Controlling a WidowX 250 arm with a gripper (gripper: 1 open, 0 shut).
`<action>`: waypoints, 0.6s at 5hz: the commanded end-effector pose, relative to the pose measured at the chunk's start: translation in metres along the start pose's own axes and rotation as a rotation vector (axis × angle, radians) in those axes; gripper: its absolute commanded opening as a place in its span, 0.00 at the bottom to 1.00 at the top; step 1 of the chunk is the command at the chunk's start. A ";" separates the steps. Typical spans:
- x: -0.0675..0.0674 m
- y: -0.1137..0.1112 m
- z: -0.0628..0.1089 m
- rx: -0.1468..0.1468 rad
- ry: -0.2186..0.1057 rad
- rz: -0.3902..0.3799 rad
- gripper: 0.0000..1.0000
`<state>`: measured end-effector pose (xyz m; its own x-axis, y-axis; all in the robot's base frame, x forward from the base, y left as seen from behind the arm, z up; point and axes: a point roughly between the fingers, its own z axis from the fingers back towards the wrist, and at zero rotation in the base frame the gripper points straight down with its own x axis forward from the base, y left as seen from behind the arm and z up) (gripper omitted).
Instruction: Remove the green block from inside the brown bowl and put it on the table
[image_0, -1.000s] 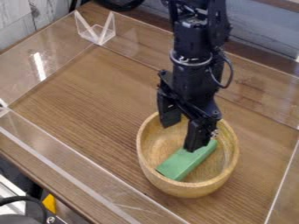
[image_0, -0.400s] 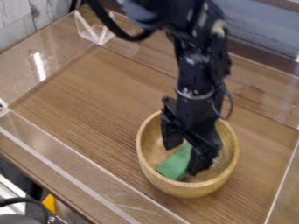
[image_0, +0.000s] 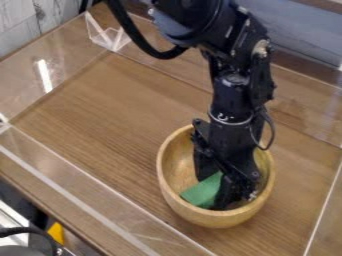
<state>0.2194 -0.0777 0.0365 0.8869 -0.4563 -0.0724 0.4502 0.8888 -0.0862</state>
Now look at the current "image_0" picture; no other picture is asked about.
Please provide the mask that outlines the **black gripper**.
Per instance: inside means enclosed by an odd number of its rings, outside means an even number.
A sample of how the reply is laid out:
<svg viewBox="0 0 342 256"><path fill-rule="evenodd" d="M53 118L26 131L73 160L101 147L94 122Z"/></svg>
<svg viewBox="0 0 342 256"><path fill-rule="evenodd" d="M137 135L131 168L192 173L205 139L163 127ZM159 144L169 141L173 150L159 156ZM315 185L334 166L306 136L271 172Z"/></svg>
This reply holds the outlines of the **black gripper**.
<svg viewBox="0 0 342 256"><path fill-rule="evenodd" d="M217 172L223 174L212 209L225 210L249 199L260 181L253 152L263 149L264 119L252 112L233 116L209 110L208 120L195 119L192 127L195 176L203 181Z"/></svg>

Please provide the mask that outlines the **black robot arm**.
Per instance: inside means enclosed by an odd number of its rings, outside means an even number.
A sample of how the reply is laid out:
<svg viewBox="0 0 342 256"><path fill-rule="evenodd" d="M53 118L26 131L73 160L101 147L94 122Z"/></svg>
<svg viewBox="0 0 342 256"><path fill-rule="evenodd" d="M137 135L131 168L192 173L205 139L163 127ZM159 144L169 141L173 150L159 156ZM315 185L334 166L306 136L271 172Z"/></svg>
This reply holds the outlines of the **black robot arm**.
<svg viewBox="0 0 342 256"><path fill-rule="evenodd" d="M252 198L260 182L253 152L272 126L271 46L267 29L233 0L149 0L152 18L179 48L197 48L208 63L212 101L208 118L192 121L195 175L216 185L209 194L181 197L196 206L224 210Z"/></svg>

